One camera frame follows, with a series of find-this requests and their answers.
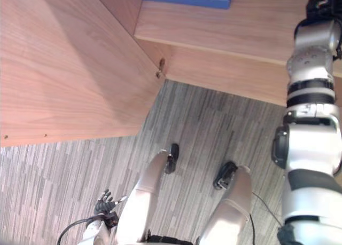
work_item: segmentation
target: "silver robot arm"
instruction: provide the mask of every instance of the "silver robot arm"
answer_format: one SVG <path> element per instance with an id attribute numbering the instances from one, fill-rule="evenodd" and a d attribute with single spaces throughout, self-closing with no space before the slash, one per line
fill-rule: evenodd
<path id="1" fill-rule="evenodd" d="M 287 62 L 287 109 L 272 153 L 285 170 L 282 245 L 342 244 L 342 188 L 334 180 L 342 138 L 332 75 L 333 60 L 341 57 L 340 2 L 309 0 Z"/>

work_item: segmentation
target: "metal bracket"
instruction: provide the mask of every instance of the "metal bracket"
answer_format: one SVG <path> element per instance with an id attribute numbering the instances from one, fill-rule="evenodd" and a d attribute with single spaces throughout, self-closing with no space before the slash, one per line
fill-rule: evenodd
<path id="1" fill-rule="evenodd" d="M 165 58 L 162 58 L 159 61 L 159 69 L 156 72 L 156 77 L 157 78 L 160 78 L 161 75 L 164 75 L 163 72 L 162 72 L 164 70 L 164 66 L 165 66 Z"/>

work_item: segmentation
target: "black cable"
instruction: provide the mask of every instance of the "black cable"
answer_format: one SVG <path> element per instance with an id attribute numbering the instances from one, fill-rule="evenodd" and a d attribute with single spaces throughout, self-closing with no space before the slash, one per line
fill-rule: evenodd
<path id="1" fill-rule="evenodd" d="M 255 192 L 253 192 L 253 194 L 256 196 L 256 197 L 258 197 L 259 198 L 259 200 L 261 200 L 262 201 L 262 203 L 265 205 L 265 207 L 267 208 L 267 210 L 268 210 L 268 212 L 270 212 L 270 214 L 273 216 L 273 218 L 278 222 L 278 224 L 280 225 L 280 227 L 281 226 L 283 226 L 282 225 L 282 223 L 280 223 L 280 221 L 278 220 L 278 218 L 273 214 L 273 212 L 270 210 L 270 208 L 267 206 L 267 204 L 265 203 L 265 201 L 260 197 L 260 196 L 258 196 Z"/>
<path id="2" fill-rule="evenodd" d="M 254 226 L 254 221 L 252 218 L 252 214 L 250 214 L 250 219 L 251 219 L 251 224 L 252 224 L 252 228 L 253 228 L 253 241 L 252 244 L 255 245 L 255 226 Z"/>
<path id="3" fill-rule="evenodd" d="M 93 217 L 89 217 L 89 218 L 86 218 L 86 219 L 81 219 L 81 220 L 78 220 L 76 222 L 73 222 L 72 224 L 68 225 L 63 231 L 62 233 L 60 234 L 58 240 L 57 240 L 57 245 L 60 245 L 60 242 L 62 240 L 62 237 L 63 235 L 73 226 L 75 225 L 79 225 L 79 224 L 82 224 L 82 223 L 85 223 L 85 222 L 88 222 L 88 221 L 91 221 L 91 220 L 96 220 L 96 219 L 99 219 L 98 216 L 93 216 Z"/>

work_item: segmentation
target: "wooden board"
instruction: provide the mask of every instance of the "wooden board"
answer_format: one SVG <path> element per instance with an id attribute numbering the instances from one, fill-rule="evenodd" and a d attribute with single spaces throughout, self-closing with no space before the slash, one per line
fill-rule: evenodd
<path id="1" fill-rule="evenodd" d="M 133 34 L 142 0 L 100 0 L 122 26 Z"/>
<path id="2" fill-rule="evenodd" d="M 228 10 L 144 1 L 135 36 L 285 66 L 308 0 L 232 0 Z M 342 62 L 335 64 L 342 76 Z"/>
<path id="3" fill-rule="evenodd" d="M 2 146 L 134 135 L 163 83 L 99 0 L 2 0 Z"/>
<path id="4" fill-rule="evenodd" d="M 172 52 L 170 80 L 286 105 L 289 79 L 281 65 L 176 46 Z M 342 79 L 336 77 L 335 83 L 337 98 L 342 98 Z M 342 107 L 342 100 L 337 104 Z"/>
<path id="5" fill-rule="evenodd" d="M 342 174 L 339 174 L 336 178 L 337 183 L 342 186 Z"/>
<path id="6" fill-rule="evenodd" d="M 118 19 L 127 32 L 133 36 L 136 22 L 139 16 L 142 0 L 100 0 L 106 8 Z M 170 47 L 149 41 L 136 40 L 154 64 L 159 67 L 161 58 L 169 62 Z"/>

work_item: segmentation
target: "floor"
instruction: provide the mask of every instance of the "floor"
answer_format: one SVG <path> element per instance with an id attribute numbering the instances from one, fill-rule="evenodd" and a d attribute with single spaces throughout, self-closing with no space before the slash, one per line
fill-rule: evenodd
<path id="1" fill-rule="evenodd" d="M 159 149 L 179 143 L 174 174 L 164 176 L 152 234 L 194 242 L 223 191 L 212 181 L 228 160 L 251 168 L 253 190 L 280 218 L 283 172 L 270 160 L 284 108 L 167 81 L 136 137 L 1 148 L 0 238 L 17 244 L 56 244 L 71 222 L 92 214 L 109 188 L 129 194 Z M 277 223 L 253 197 L 256 244 L 278 244 Z M 63 244 L 80 241 L 84 225 Z M 252 244 L 250 222 L 240 244 Z"/>

